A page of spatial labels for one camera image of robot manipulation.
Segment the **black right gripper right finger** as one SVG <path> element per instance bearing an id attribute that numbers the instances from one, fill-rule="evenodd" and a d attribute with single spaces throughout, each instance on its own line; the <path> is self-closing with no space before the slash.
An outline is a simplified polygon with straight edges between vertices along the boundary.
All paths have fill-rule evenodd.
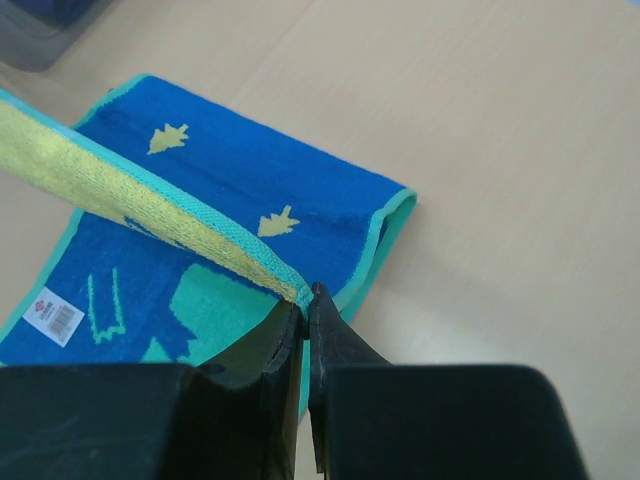
<path id="1" fill-rule="evenodd" d="M 375 351 L 344 321 L 327 287 L 316 282 L 308 309 L 310 342 L 309 405 L 320 405 L 330 368 L 353 365 L 389 366 L 390 362 Z"/>

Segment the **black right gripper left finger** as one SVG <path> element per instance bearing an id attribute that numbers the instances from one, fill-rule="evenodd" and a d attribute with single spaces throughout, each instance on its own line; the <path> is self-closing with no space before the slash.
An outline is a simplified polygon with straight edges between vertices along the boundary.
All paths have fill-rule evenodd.
<path id="1" fill-rule="evenodd" d="M 260 405 L 296 404 L 302 359 L 300 309 L 279 301 L 231 346 L 199 366 L 223 392 L 258 398 Z"/>

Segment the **yellow towel teal trim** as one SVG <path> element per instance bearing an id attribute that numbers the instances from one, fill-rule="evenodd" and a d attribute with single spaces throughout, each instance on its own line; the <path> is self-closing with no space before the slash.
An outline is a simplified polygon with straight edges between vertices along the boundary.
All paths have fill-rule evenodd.
<path id="1" fill-rule="evenodd" d="M 77 207 L 2 328 L 6 367 L 199 365 L 315 282 L 351 320 L 417 202 L 152 75 L 70 128 L 3 92 L 1 166 Z"/>

